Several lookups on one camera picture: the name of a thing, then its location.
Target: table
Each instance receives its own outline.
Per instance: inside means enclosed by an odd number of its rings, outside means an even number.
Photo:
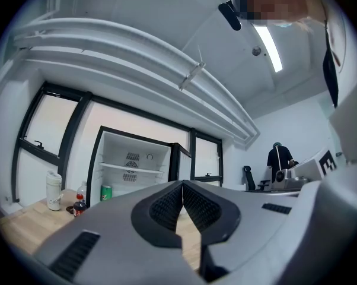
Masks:
[[[75,201],[76,192],[66,189],[59,211],[49,210],[47,201],[41,200],[0,218],[0,231],[8,242],[33,254],[46,238],[74,219],[65,208]],[[178,218],[176,233],[182,238],[185,260],[194,270],[198,269],[201,235],[187,213]]]

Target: fluorescent light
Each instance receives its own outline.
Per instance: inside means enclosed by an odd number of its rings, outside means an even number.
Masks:
[[[260,38],[262,38],[264,45],[266,46],[275,72],[277,73],[281,71],[283,69],[283,66],[281,64],[279,52],[275,46],[275,43],[273,42],[271,33],[269,32],[268,28],[266,26],[254,26],[254,28],[256,29]]]

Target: green can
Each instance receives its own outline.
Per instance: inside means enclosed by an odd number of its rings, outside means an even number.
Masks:
[[[113,197],[113,187],[109,185],[101,186],[101,201],[107,201]]]

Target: refrigerator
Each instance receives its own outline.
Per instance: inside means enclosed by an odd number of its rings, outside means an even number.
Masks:
[[[101,187],[118,197],[153,185],[190,180],[192,158],[178,143],[166,143],[101,126],[91,155],[87,206],[101,201]]]

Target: office chair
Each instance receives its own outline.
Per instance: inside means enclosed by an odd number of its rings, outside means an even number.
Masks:
[[[260,192],[260,191],[264,191],[264,187],[269,186],[269,183],[268,183],[268,182],[270,182],[269,179],[266,179],[264,181],[261,180],[260,184],[258,185],[259,189],[256,189],[256,185],[255,185],[254,179],[252,177],[252,173],[251,173],[251,167],[244,166],[243,171],[246,174],[248,191]]]

